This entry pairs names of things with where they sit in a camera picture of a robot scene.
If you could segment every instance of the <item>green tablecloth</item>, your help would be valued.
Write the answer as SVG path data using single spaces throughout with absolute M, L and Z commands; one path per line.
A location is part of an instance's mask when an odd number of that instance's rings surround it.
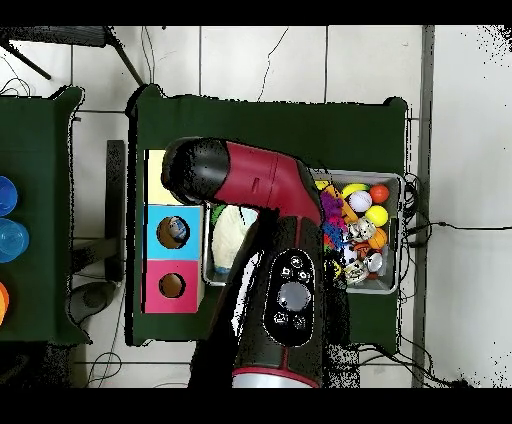
M 399 98 L 383 105 L 249 103 L 192 95 L 165 98 L 158 86 L 142 87 L 132 96 L 129 173 L 127 275 L 131 260 L 142 257 L 143 152 L 163 149 L 185 136 L 222 137 L 301 158 L 309 167 L 403 175 L 407 105 Z M 141 260 L 133 263 L 128 290 L 133 311 L 127 314 L 128 342 L 146 339 L 198 340 L 206 337 L 220 288 L 206 287 L 197 314 L 142 314 Z M 397 295 L 349 296 L 351 341 L 379 343 L 396 350 Z
M 0 96 L 0 175 L 19 202 L 6 218 L 25 225 L 28 249 L 0 264 L 10 304 L 0 341 L 87 341 L 65 311 L 70 270 L 70 117 L 82 90 L 67 87 L 50 99 Z

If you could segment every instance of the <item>blue plastic container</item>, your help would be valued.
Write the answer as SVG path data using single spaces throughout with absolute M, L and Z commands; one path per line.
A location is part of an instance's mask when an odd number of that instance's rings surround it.
M 0 216 L 10 213 L 18 201 L 18 192 L 9 178 L 0 176 Z
M 0 263 L 11 262 L 27 250 L 29 235 L 18 222 L 0 218 Z

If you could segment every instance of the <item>tripod leg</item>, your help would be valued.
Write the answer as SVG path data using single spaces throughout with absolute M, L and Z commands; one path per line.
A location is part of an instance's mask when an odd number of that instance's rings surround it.
M 39 75 L 41 75 L 42 77 L 46 78 L 47 80 L 51 80 L 52 77 L 50 74 L 48 74 L 47 72 L 43 71 L 39 66 L 37 66 L 34 62 L 32 62 L 30 59 L 28 59 L 27 57 L 23 56 L 16 47 L 12 46 L 11 44 L 9 44 L 9 42 L 6 42 L 6 43 L 1 43 L 0 44 L 0 47 L 4 48 L 5 50 L 7 50 L 9 53 L 11 53 L 14 57 L 18 58 L 19 60 L 21 60 L 25 65 L 29 66 L 30 68 L 32 68 L 34 71 L 36 71 Z
M 117 54 L 119 55 L 119 57 L 121 57 L 121 60 L 126 65 L 128 70 L 132 74 L 133 78 L 135 78 L 135 81 L 137 81 L 137 84 L 139 84 L 139 86 L 144 85 L 144 81 L 142 81 L 142 78 L 139 76 L 139 74 L 133 67 L 132 62 L 130 62 L 130 59 L 128 59 L 128 56 L 126 56 L 126 53 L 124 52 L 124 50 L 121 47 L 121 45 L 119 44 L 119 42 L 117 40 L 112 40 L 111 44 L 116 49 Z

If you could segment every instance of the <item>white ball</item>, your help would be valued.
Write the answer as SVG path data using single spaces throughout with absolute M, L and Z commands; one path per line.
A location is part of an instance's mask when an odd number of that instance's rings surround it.
M 348 204 L 354 212 L 366 212 L 372 206 L 372 196 L 367 191 L 355 191 L 350 195 Z

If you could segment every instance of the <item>circular button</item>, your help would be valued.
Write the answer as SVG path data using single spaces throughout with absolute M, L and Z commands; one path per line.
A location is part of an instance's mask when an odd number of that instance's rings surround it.
M 288 322 L 288 317 L 282 312 L 278 312 L 274 315 L 274 322 L 279 325 L 284 325 Z
M 305 271 L 301 271 L 299 272 L 299 281 L 302 281 L 302 282 L 307 282 L 309 280 L 309 275 L 307 272 Z
M 292 275 L 292 270 L 290 268 L 283 268 L 281 270 L 281 277 L 290 278 L 291 275 Z
M 298 312 L 311 301 L 311 293 L 300 283 L 285 283 L 279 290 L 277 301 L 283 308 Z
M 298 256 L 292 256 L 290 262 L 294 268 L 300 268 L 302 266 L 302 261 Z
M 304 330 L 306 328 L 306 320 L 304 317 L 296 316 L 293 318 L 293 325 L 297 330 Z

